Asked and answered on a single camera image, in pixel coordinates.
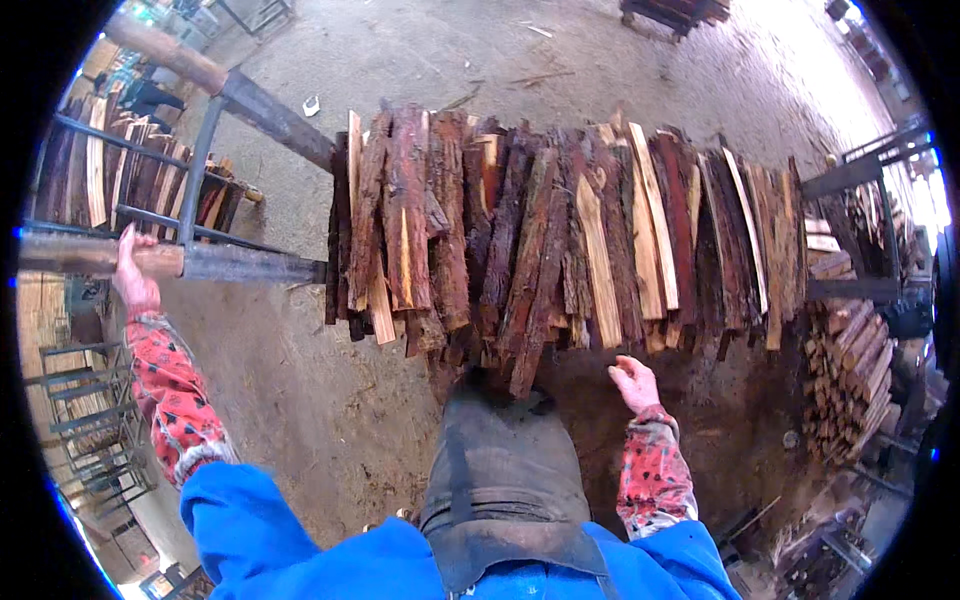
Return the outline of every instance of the dirt floor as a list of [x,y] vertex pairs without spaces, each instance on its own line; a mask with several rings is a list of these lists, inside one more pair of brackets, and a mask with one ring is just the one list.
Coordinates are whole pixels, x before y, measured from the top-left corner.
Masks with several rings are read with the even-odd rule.
[[[819,173],[826,150],[892,129],[869,73],[821,0],[732,5],[729,22],[673,45],[667,30],[646,19],[638,18],[635,30],[622,26],[615,0],[300,1],[298,18],[262,44],[234,28],[208,54],[240,64],[292,108],[317,94],[321,112],[310,122],[330,136],[345,127],[350,108],[366,125],[381,98],[441,108],[477,85],[465,108],[507,124],[604,121],[623,101],[626,115],[648,131],[675,125],[703,147],[716,146],[723,133],[738,152],[768,166],[785,167],[796,156],[805,178]],[[561,71],[573,74],[531,87],[509,84]],[[197,93],[187,102],[177,125],[184,140],[196,134],[206,98]],[[232,233],[326,258],[328,174],[231,116],[221,120],[213,151],[229,156],[238,176],[267,198],[243,205]],[[320,546],[418,505],[442,407],[421,360],[403,358],[402,340],[383,348],[372,338],[352,344],[345,325],[323,327],[322,287],[181,282],[161,289],[242,458],[273,471]],[[823,485],[804,452],[781,443],[799,424],[796,345],[787,336],[784,352],[768,354],[741,339],[717,363],[708,340],[705,354],[666,352],[651,361],[663,403],[681,424],[711,531],[782,494],[763,521],[772,536]],[[544,356],[540,382],[557,397],[577,445],[595,517],[613,528],[630,415],[606,379],[611,358]],[[161,520],[156,526],[172,526]],[[168,546],[161,551],[193,562],[192,550],[174,539],[182,536],[161,541]]]

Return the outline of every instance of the dark apron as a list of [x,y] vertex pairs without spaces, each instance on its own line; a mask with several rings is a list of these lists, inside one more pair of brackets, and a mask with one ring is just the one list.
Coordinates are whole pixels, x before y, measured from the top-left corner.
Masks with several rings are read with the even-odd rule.
[[581,527],[590,511],[570,436],[552,411],[503,400],[461,384],[444,408],[420,530],[447,597],[494,564],[538,561],[589,573],[618,598]]

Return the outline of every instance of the blue jacket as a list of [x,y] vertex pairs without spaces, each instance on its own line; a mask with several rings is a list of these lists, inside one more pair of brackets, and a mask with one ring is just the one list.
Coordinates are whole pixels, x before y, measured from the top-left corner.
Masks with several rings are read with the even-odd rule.
[[[430,547],[409,523],[381,526],[326,551],[310,540],[262,470],[214,463],[183,486],[180,516],[215,584],[211,598],[443,599]],[[597,540],[620,597],[738,598],[707,528],[682,521],[643,540],[620,541],[596,523]],[[498,564],[472,598],[596,598],[596,580],[547,564]]]

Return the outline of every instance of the red floral sleeve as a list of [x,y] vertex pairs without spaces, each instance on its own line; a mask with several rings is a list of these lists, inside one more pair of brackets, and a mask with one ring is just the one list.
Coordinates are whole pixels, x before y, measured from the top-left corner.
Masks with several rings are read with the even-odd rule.
[[197,468],[237,462],[227,431],[206,400],[193,353],[159,311],[137,311],[125,331],[132,356],[133,397],[151,423],[163,474],[180,488]]
[[682,520],[697,520],[690,469],[680,453],[680,428],[659,404],[627,426],[616,511],[630,540]]

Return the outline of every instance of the hand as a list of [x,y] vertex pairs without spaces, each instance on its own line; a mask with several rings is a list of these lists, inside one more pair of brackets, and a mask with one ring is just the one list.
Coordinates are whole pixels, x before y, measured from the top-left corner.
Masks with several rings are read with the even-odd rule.
[[159,310],[160,290],[156,281],[143,275],[133,262],[133,251],[156,245],[153,235],[137,233],[133,223],[120,235],[120,247],[117,255],[117,271],[113,274],[113,286],[120,294],[128,309],[138,311]]
[[657,376],[633,356],[620,354],[616,357],[616,366],[607,367],[607,373],[635,415],[648,406],[660,404]]

